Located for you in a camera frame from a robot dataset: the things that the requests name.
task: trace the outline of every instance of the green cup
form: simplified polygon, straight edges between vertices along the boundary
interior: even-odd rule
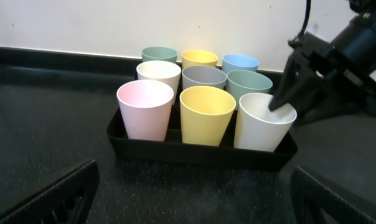
[[[143,56],[143,62],[162,60],[177,63],[177,52],[168,47],[148,47],[141,52],[141,55]]]
[[[268,93],[273,82],[266,76],[248,70],[235,70],[227,74],[227,92],[236,102],[247,93]]]

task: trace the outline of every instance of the black countertop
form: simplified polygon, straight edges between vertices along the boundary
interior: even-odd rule
[[[376,204],[376,119],[361,114],[292,130],[299,152],[279,173],[117,159],[105,130],[129,80],[0,66],[0,196],[89,157],[101,180],[87,223],[294,223],[298,164]]]

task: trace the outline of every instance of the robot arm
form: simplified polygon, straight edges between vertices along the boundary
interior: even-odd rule
[[[350,1],[360,14],[331,42],[303,30],[289,45],[294,49],[269,109],[291,103],[298,123],[306,124],[366,108],[376,101],[376,1]],[[306,9],[307,25],[309,0]]]

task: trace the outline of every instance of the cup rim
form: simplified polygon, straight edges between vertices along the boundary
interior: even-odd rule
[[[190,90],[190,89],[192,89],[192,88],[215,88],[215,89],[217,89],[217,91],[223,91],[223,92],[226,93],[229,97],[231,97],[231,99],[232,99],[233,102],[234,102],[234,106],[232,107],[231,110],[229,110],[229,111],[227,111],[227,112],[225,112],[225,113],[219,113],[219,114],[202,113],[202,112],[199,112],[199,111],[193,110],[193,109],[191,109],[190,107],[188,107],[188,106],[182,101],[182,99],[181,99],[182,94],[183,94],[185,91]],[[224,90],[221,90],[221,89],[219,89],[219,88],[212,87],[212,86],[192,86],[192,87],[186,88],[186,89],[183,90],[183,91],[181,92],[181,94],[180,94],[180,104],[184,105],[188,110],[191,110],[191,111],[193,111],[193,112],[195,112],[195,113],[198,113],[198,114],[201,114],[201,115],[208,115],[208,116],[220,116],[220,115],[229,114],[229,113],[233,112],[233,111],[235,110],[235,107],[237,106],[237,102],[235,101],[235,98],[234,98],[229,92],[226,92],[226,91],[224,91]]]
[[[183,53],[181,53],[181,57],[184,58],[184,59],[186,59],[186,60],[190,60],[191,62],[197,62],[197,61],[189,59],[186,56],[184,56],[184,54],[187,53],[187,52],[205,52],[207,54],[212,54],[212,55],[214,55],[216,57],[216,60],[209,60],[209,61],[206,61],[206,62],[199,62],[199,63],[218,62],[218,60],[219,60],[219,56],[217,56],[215,53],[209,52],[207,50],[185,50],[185,51],[183,51]]]
[[[237,71],[244,71],[244,72],[254,73],[254,74],[256,74],[256,75],[261,75],[261,76],[265,77],[268,81],[270,81],[271,85],[270,85],[269,88],[250,88],[250,87],[246,87],[246,86],[243,86],[243,85],[239,85],[239,84],[237,84],[236,82],[232,81],[232,80],[230,79],[230,77],[229,77],[230,73],[232,73],[232,72],[237,72]],[[228,79],[230,82],[232,82],[233,84],[235,84],[235,85],[237,85],[237,86],[239,86],[239,87],[242,87],[242,88],[246,88],[246,89],[248,89],[248,90],[269,90],[269,89],[271,89],[271,88],[273,87],[273,85],[274,85],[274,83],[271,81],[271,79],[268,78],[267,76],[265,76],[265,75],[263,75],[263,74],[261,74],[261,73],[253,72],[253,71],[249,71],[249,70],[234,70],[234,71],[228,72],[228,73],[227,73],[227,79]]]
[[[217,69],[217,70],[221,71],[221,72],[225,75],[225,79],[224,79],[224,81],[222,81],[222,82],[218,82],[218,83],[204,83],[204,82],[198,82],[198,81],[192,80],[192,79],[188,78],[188,77],[184,74],[184,70],[185,70],[185,69],[187,69],[187,68],[192,68],[192,67],[206,67],[206,68],[211,68],[211,69]],[[186,68],[184,68],[184,69],[181,71],[181,74],[182,74],[183,77],[185,77],[185,78],[188,79],[189,81],[192,81],[192,82],[195,82],[195,83],[199,83],[199,84],[204,84],[204,85],[206,85],[206,84],[216,85],[216,84],[221,84],[221,83],[227,81],[227,75],[225,74],[225,72],[223,72],[222,70],[220,70],[220,69],[218,69],[218,68],[210,67],[210,66],[206,66],[206,65],[194,65],[194,66],[186,67]]]
[[[170,50],[173,50],[174,52],[175,52],[175,54],[173,55],[173,56],[171,56],[171,57],[153,57],[153,56],[149,56],[149,55],[147,55],[147,54],[144,54],[144,50],[146,50],[146,49],[150,49],[150,48],[164,48],[164,49],[170,49]],[[142,51],[141,51],[141,54],[143,54],[143,55],[145,55],[145,56],[147,56],[147,57],[150,57],[150,58],[156,58],[156,59],[167,59],[167,58],[173,58],[173,57],[175,57],[175,56],[178,56],[178,52],[176,51],[176,50],[174,50],[174,49],[172,49],[172,48],[170,48],[170,47],[162,47],[162,46],[153,46],[153,47],[146,47],[146,48],[144,48]]]
[[[165,64],[168,64],[168,65],[172,64],[171,66],[176,67],[176,68],[178,68],[178,70],[179,70],[179,73],[177,73],[177,74],[173,74],[173,75],[168,76],[168,77],[156,77],[156,79],[160,79],[160,80],[161,80],[161,79],[167,79],[167,78],[174,78],[174,77],[176,77],[176,76],[178,76],[178,75],[181,74],[181,67],[180,67],[180,66],[178,66],[177,64],[174,64],[174,63],[172,63],[172,62],[162,61],[162,60],[151,60],[151,61],[147,61],[147,62],[141,62],[141,63],[136,67],[136,71],[137,71],[137,73],[141,74],[142,76],[144,76],[144,77],[146,77],[146,78],[154,78],[154,77],[149,77],[149,76],[147,76],[145,73],[141,73],[141,72],[138,71],[138,69],[139,69],[141,66],[146,65],[146,64],[150,64],[150,63],[165,63]]]
[[[166,88],[169,89],[169,91],[171,91],[171,97],[165,102],[165,103],[161,103],[160,105],[156,105],[156,106],[135,106],[135,105],[131,105],[129,103],[126,103],[125,101],[121,100],[120,97],[119,97],[119,91],[126,85],[132,85],[132,83],[135,83],[135,82],[157,82],[157,83],[162,83],[162,85],[165,85],[167,86]],[[173,89],[168,85],[168,84],[165,84],[163,82],[160,82],[160,81],[157,81],[157,80],[134,80],[134,81],[131,81],[131,82],[128,82],[128,83],[125,83],[123,84],[121,87],[118,88],[118,91],[116,92],[116,97],[118,98],[118,100],[120,102],[122,102],[124,105],[127,105],[127,106],[130,106],[130,107],[133,107],[133,108],[139,108],[139,109],[149,109],[149,108],[158,108],[160,106],[163,106],[165,104],[167,104],[168,102],[170,102],[173,97],[174,97],[174,91]]]
[[[243,56],[243,57],[247,57],[247,58],[253,59],[254,61],[256,61],[257,65],[256,66],[242,66],[242,65],[237,65],[237,64],[231,63],[231,62],[229,62],[228,60],[225,59],[225,56],[229,56],[229,55],[238,55],[238,56]],[[231,65],[242,67],[242,68],[253,68],[253,67],[258,67],[260,65],[260,62],[257,59],[255,59],[255,58],[253,58],[253,57],[251,57],[249,55],[243,55],[243,54],[227,54],[227,55],[224,55],[223,56],[223,61],[225,61],[225,62],[227,62],[227,63],[229,63]]]
[[[260,119],[260,118],[257,118],[257,117],[255,117],[255,116],[253,116],[253,115],[251,115],[243,106],[242,106],[242,98],[244,97],[244,96],[247,96],[247,95],[269,95],[269,96],[272,96],[273,97],[273,95],[271,95],[271,94],[267,94],[267,93],[247,93],[247,94],[245,94],[245,95],[243,95],[243,96],[241,96],[240,97],[240,99],[239,99],[239,107],[247,114],[247,115],[249,115],[249,116],[251,116],[252,118],[255,118],[255,119],[257,119],[257,120],[259,120],[259,121],[262,121],[262,122],[265,122],[265,123],[268,123],[268,124],[289,124],[289,123],[292,123],[292,122],[294,122],[295,120],[296,120],[296,118],[298,117],[298,113],[297,113],[297,111],[295,110],[295,108],[293,108],[293,106],[290,104],[290,103],[287,103],[290,107],[292,107],[292,109],[293,109],[293,111],[294,111],[294,118],[292,119],[292,120],[290,120],[290,121],[287,121],[287,122],[283,122],[283,123],[276,123],[276,122],[271,122],[271,121],[265,121],[265,120],[263,120],[263,119]]]

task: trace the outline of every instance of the teal cup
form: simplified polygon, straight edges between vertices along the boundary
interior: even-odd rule
[[[143,56],[143,62],[162,60],[177,63],[177,52],[168,47],[148,47],[141,52],[141,55]]]
[[[222,70],[225,74],[235,70],[248,70],[255,72],[257,71],[259,64],[258,60],[247,55],[228,54],[223,57]]]
[[[227,74],[227,92],[236,102],[247,93],[268,93],[273,82],[266,76],[248,70],[235,70]]]

